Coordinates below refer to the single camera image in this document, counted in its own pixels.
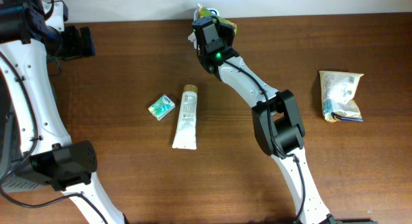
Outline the white tube with tan cap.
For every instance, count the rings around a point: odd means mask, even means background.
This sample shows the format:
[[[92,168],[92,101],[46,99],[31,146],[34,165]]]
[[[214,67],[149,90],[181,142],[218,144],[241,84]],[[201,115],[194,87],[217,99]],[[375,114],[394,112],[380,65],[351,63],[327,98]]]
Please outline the white tube with tan cap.
[[[183,88],[182,100],[178,116],[173,149],[196,150],[196,110],[198,101],[198,87],[187,84]]]

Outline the teal white tissue pack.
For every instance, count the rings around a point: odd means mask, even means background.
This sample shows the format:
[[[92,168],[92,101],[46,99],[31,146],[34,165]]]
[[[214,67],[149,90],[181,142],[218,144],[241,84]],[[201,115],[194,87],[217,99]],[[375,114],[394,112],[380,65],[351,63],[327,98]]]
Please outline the teal white tissue pack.
[[[162,95],[154,104],[148,107],[148,111],[157,120],[161,120],[174,108],[175,103],[167,95]]]

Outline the green snack pouch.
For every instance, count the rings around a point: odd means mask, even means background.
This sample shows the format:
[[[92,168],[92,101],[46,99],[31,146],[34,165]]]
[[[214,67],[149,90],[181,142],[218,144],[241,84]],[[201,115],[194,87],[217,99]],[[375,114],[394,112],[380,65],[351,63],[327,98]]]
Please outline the green snack pouch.
[[[217,9],[208,8],[208,7],[205,7],[205,6],[201,5],[200,3],[198,3],[197,6],[196,6],[196,9],[194,11],[193,20],[197,21],[198,19],[201,19],[203,17],[211,17],[214,20],[214,22],[219,21],[223,24],[227,24],[227,25],[231,26],[234,30],[234,33],[237,34],[238,27],[235,23],[233,23],[233,22],[231,22],[231,21],[229,21],[225,18],[222,18],[220,16],[220,13],[217,11]]]

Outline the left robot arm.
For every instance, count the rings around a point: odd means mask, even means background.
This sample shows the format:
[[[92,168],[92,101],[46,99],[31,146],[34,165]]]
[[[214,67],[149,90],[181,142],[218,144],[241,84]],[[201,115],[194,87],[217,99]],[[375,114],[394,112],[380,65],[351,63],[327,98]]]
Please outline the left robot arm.
[[[1,1],[1,196],[50,186],[89,223],[126,223],[97,176],[91,142],[73,143],[48,63],[95,54],[90,29],[65,26],[63,1]]]

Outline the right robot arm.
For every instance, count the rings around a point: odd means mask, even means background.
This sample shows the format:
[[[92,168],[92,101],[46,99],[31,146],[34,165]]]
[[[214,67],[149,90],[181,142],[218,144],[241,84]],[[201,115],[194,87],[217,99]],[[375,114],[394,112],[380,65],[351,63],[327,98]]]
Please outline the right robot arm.
[[[256,141],[288,186],[296,223],[336,223],[312,178],[304,148],[305,130],[294,94],[263,82],[233,48],[234,27],[215,15],[192,22],[202,67],[234,89],[250,106]]]

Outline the white yellow snack bag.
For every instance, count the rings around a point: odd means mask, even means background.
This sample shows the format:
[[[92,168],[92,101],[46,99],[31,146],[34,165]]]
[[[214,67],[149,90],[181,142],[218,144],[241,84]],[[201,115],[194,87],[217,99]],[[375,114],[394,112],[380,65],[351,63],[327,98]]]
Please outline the white yellow snack bag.
[[[319,72],[323,116],[327,122],[363,122],[359,107],[354,101],[362,76],[362,73],[343,71]]]

